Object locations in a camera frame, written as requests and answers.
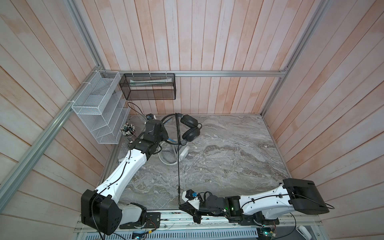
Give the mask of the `white headphones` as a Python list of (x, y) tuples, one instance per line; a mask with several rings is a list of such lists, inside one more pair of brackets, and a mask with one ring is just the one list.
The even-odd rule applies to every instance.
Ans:
[(162, 154), (162, 149), (164, 144), (165, 143), (160, 143), (159, 148), (161, 151), (158, 153), (158, 156), (161, 163), (163, 163), (166, 166), (174, 166), (174, 165), (177, 165), (179, 162), (183, 161), (187, 157), (191, 149), (190, 146), (188, 145), (181, 146), (179, 148), (174, 145), (171, 145), (175, 160), (173, 162), (169, 162), (168, 160), (166, 160), (166, 158)]

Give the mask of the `black blue headphones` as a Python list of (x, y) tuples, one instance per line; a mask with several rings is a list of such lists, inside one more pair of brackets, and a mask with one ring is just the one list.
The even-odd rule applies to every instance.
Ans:
[[(166, 115), (162, 118), (162, 123), (165, 124), (167, 120), (175, 117), (177, 124), (178, 141), (173, 142), (170, 139), (165, 140), (169, 145), (185, 146), (187, 143), (194, 141), (201, 133), (202, 124), (198, 122), (194, 117), (190, 115), (184, 115), (181, 113), (174, 113)], [(183, 133), (180, 137), (180, 123), (188, 127), (189, 129)]]

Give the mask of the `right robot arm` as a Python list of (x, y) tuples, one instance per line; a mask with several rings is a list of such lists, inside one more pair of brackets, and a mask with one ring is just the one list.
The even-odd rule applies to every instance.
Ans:
[(327, 214), (334, 207), (327, 204), (313, 181), (288, 178), (270, 191), (255, 195), (218, 197), (211, 192), (187, 190), (179, 209), (201, 223), (203, 216), (225, 217), (230, 223), (265, 226), (279, 222), (279, 217), (294, 211), (305, 215)]

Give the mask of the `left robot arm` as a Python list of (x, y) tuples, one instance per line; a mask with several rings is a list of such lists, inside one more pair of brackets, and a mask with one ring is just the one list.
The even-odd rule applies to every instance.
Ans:
[(168, 133), (164, 121), (153, 114), (146, 116), (145, 129), (129, 146), (119, 166), (95, 190), (86, 190), (81, 197), (81, 222), (100, 234), (111, 235), (124, 224), (141, 227), (146, 222), (146, 207), (118, 203), (128, 183), (147, 160), (158, 152)]

